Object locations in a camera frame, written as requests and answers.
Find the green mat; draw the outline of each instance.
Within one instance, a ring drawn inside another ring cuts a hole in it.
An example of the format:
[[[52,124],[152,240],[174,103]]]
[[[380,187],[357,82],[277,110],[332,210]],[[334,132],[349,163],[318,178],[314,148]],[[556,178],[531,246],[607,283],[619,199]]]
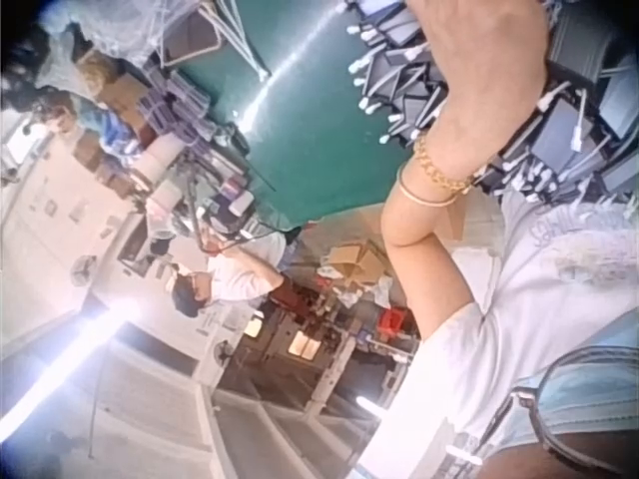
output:
[[[336,13],[340,2],[238,0],[247,36],[274,74],[266,82],[231,45],[181,68],[217,99],[218,120],[251,125],[252,190],[284,216],[280,226],[383,201],[407,158],[378,142],[387,111],[357,107],[347,68],[366,49],[346,34],[356,20]]]

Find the hand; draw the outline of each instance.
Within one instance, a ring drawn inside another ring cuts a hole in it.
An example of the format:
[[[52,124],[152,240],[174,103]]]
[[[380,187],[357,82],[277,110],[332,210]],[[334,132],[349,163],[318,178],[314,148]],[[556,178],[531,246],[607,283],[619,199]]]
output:
[[[449,88],[446,110],[498,150],[542,92],[548,26],[537,0],[407,0]]]

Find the table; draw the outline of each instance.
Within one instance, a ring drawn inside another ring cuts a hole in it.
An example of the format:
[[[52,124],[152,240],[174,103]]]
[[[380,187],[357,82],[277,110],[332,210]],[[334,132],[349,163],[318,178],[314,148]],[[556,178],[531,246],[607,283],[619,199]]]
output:
[[[252,191],[283,214],[279,228],[384,200],[408,152],[380,145],[388,123],[367,116],[347,67],[366,50],[346,33],[341,0],[238,0],[247,35],[273,73],[260,83],[230,46],[182,65],[217,99],[214,117],[241,126]]]

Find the bracelet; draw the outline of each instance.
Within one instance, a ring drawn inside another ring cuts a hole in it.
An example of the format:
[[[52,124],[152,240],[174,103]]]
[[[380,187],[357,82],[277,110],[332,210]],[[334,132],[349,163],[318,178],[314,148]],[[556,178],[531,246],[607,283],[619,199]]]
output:
[[[430,180],[438,187],[449,190],[453,194],[463,192],[468,189],[471,183],[471,179],[468,178],[462,182],[451,180],[441,170],[432,163],[430,155],[426,151],[426,134],[422,133],[415,140],[415,146],[413,149],[412,157],[419,162],[423,171],[430,178]]]
[[[443,207],[447,207],[448,205],[452,205],[455,202],[455,200],[457,199],[457,194],[453,194],[452,197],[450,197],[448,200],[445,200],[443,202],[428,202],[418,197],[417,195],[415,195],[403,183],[403,178],[401,177],[401,174],[403,173],[403,169],[405,166],[406,166],[406,163],[400,165],[399,168],[397,169],[397,185],[399,186],[399,189],[401,190],[403,195],[407,197],[409,200],[423,207],[431,207],[431,208],[443,208]]]

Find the white t-shirt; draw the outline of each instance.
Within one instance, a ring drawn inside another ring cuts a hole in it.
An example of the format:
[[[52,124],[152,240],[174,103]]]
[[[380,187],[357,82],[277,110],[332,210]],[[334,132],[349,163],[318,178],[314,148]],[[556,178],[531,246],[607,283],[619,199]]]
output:
[[[517,380],[639,305],[637,222],[622,209],[572,212],[506,195],[506,251],[488,312],[463,307],[422,346],[446,364],[444,379],[424,381],[449,395],[456,432],[480,437]]]
[[[266,237],[242,244],[242,249],[277,267],[284,255],[286,239],[275,232]],[[268,281],[257,276],[241,262],[223,254],[209,259],[212,300],[244,301],[255,299],[271,292]]]

